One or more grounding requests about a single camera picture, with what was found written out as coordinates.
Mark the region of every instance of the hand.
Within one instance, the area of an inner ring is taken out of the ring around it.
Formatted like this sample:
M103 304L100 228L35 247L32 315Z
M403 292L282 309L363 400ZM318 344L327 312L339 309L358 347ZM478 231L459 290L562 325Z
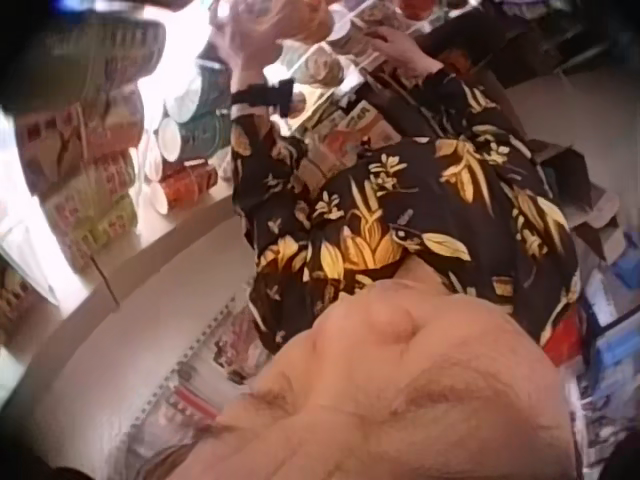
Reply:
M212 8L213 31L209 40L234 74L261 74L264 67L282 54L282 46L277 42L282 29L281 17L275 12L268 24L252 22L250 12L241 11L242 2L236 0L230 4L229 16L224 19L219 19L217 9Z
M367 32L371 46L395 66L409 70L415 75L431 75L443 65L431 58L418 47L418 44L406 33L389 27L378 27Z

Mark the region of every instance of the floral shirt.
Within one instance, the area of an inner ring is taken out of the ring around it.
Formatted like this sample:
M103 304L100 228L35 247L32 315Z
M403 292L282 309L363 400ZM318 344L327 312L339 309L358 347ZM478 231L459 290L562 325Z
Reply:
M233 200L256 251L249 299L271 352L409 255L452 292L503 307L541 345L575 301L566 220L507 117L444 71L417 97L445 136L365 147L314 198L292 178L304 143L281 138L266 109L235 116Z

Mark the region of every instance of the green can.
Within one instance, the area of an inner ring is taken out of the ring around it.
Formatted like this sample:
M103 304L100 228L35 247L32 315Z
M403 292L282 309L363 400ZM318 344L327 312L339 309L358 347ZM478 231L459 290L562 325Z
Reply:
M231 105L231 73L224 68L198 67L197 74L177 97L165 100L167 112L178 123Z
M208 113L179 124L165 118L158 128L158 147L169 162L207 159L230 143L227 114Z

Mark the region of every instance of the blue package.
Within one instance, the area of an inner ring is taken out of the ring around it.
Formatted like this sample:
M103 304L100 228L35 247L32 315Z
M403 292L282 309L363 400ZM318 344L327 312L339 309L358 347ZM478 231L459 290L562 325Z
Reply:
M625 232L627 248L612 265L613 273L630 289L640 288L640 233Z

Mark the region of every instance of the yellow flower print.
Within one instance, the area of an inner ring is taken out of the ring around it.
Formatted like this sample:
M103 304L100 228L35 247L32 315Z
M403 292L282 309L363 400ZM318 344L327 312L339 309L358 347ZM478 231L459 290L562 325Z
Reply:
M407 233L404 230L393 229L392 230L393 240L406 248L411 253L419 252L424 247L424 242L421 237L411 237L408 238Z
M384 188L389 191L392 191L398 185L398 181L393 177L388 177L385 172L380 173L377 177L371 175L369 179L376 188Z
M514 206L516 206L522 215L529 220L536 227L538 231L544 230L544 222L542 217L538 213L535 203L533 203L532 197L536 198L529 190L522 190L518 187L513 187L513 190L508 185L500 183L502 189L507 196L511 199Z
M258 260L258 271L262 270L265 266L274 260L278 262L278 269L282 270L282 267L287 263L293 255L298 251L299 245L291 236L286 235L278 239L278 243L271 245L267 248Z
M280 232L280 227L282 226L282 219L272 218L267 222L267 226L269 227L269 230L277 235Z
M472 203L475 193L471 177L471 172L473 172L487 208L492 212L489 187L482 167L478 163L480 156L473 145L465 138L460 140L440 139L436 142L436 158L443 157L453 157L459 161L442 172L440 181L456 185L462 199L467 203Z
M462 88L464 88L464 93L467 96L467 102L469 102L472 113L480 113L486 108L498 108L498 106L485 97L484 93L479 89L475 87L469 88L464 83L462 84Z
M400 163L400 157L392 157L386 153L380 156L380 162L369 165L370 180L376 189L376 195L382 196L387 192L396 190L398 180L394 177L394 174L405 168L407 168L407 164Z
M380 242L382 236L382 226L380 225L380 218L382 217L382 209L378 203L378 197L373 190L371 182L364 181L365 197L360 194L358 187L351 179L351 194L356 202L357 209L351 210L349 215L353 214L360 217L360 235L367 242L370 247L375 247Z
M293 165L293 160L296 157L296 151L287 142L277 140L276 144L271 149L271 157L291 167Z
M281 178L274 178L273 174L270 173L269 176L265 178L264 183L269 187L269 194L272 194L282 191L285 181Z
M231 127L231 149L245 157L251 155L251 145L242 127L234 123Z
M500 297L513 297L513 278L493 277L493 290Z
M389 175L396 173L400 170L407 168L406 163L400 163L400 157L388 156L386 153L383 153L380 156L380 163L373 163L369 165L369 170L371 172L387 172Z
M351 270L380 268L402 256L402 247L393 240L392 232L382 235L382 210L371 183L365 181L364 189L363 198L351 180L351 191L358 208L352 210L350 215L360 217L360 235L353 233L347 226L343 227L340 235L340 248L345 266Z
M512 147L518 150L525 158L531 159L532 157L531 151L524 143L522 143L513 135L508 134L504 130L499 129L494 125L476 125L475 127L472 127L472 130L474 133L477 133L479 135L477 138L478 141L495 142L496 139L494 137L494 134L508 135L509 143L511 143Z
M422 240L429 250L437 253L438 255L460 258L467 262L471 261L471 256L469 255L467 247L461 241L456 240L449 235L441 233L425 233L422 235Z
M503 165L507 161L507 154L511 151L509 147L498 146L496 142L491 142L489 148L490 151L483 153L482 156L491 165Z
M338 194L331 195L324 191L322 192L322 200L316 205L316 211L313 213L313 218L316 218L320 214L324 214L324 218L327 220L337 220L344 216L344 211L338 208L340 203L340 197Z
M342 228L340 249L344 254L345 266L350 270L369 270L375 267L373 252L362 237L354 235L349 227Z
M564 248L562 246L562 235L569 232L567 220L564 218L560 209L553 203L542 197L536 198L538 200L538 205L540 205L540 208L542 208L547 217L547 224L549 226L551 236L553 237L553 241L555 242L558 251L562 253L564 252Z
M296 203L296 208L293 213L298 221L302 223L302 225L304 225L304 228L306 228L307 230L311 228L311 223L309 222L309 206L306 204L306 202L299 200Z
M448 273L449 273L449 280L450 280L450 284L451 284L452 290L454 290L457 293L462 293L464 295L469 295L470 297L476 297L477 296L475 287L464 288L462 286L462 284L460 283L460 280L458 280L458 277L456 277L453 272L448 272Z
M340 250L328 242L320 247L320 264L327 278L342 280L344 278L344 261Z

